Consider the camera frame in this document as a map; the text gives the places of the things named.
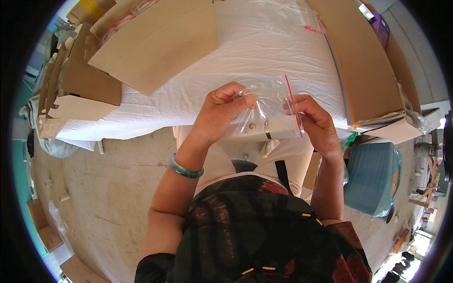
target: teal plastic-wrapped package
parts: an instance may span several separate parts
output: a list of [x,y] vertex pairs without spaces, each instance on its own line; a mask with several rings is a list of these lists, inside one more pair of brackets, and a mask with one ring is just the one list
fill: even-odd
[[347,164],[345,205],[370,216],[386,216],[400,185],[401,165],[401,152],[393,143],[354,145]]

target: purple box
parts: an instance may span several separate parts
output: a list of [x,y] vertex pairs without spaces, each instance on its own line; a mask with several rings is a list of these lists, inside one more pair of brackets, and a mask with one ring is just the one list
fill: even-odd
[[390,28],[387,25],[386,21],[379,13],[373,13],[374,18],[370,20],[371,27],[377,35],[382,47],[385,49],[387,45],[387,40],[389,39]]

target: woman's left hand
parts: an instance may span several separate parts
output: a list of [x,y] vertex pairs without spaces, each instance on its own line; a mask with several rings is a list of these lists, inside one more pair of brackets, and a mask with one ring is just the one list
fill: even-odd
[[191,131],[191,135],[202,146],[209,147],[217,142],[231,120],[255,103],[252,94],[232,99],[235,94],[245,89],[237,82],[229,82],[208,93]]

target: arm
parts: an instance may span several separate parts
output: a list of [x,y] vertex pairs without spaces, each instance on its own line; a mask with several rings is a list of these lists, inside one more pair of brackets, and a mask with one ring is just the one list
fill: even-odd
[[[244,86],[230,82],[210,92],[190,134],[179,147],[174,160],[180,166],[199,171],[209,147],[218,141],[231,120],[255,102],[253,95],[232,96]],[[192,202],[198,179],[190,179],[167,168],[148,210],[146,235],[140,259],[157,253],[176,254],[182,239],[182,224]]]
[[314,149],[323,157],[310,206],[324,225],[341,222],[344,214],[344,167],[332,117],[309,95],[295,96],[295,103],[296,111],[304,113],[301,118],[305,132]]

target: dark floral top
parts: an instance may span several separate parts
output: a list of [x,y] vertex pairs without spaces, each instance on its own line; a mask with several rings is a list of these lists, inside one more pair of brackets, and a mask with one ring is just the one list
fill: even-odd
[[198,194],[176,255],[142,259],[135,283],[369,283],[371,276],[351,222],[325,227],[304,200],[247,175]]

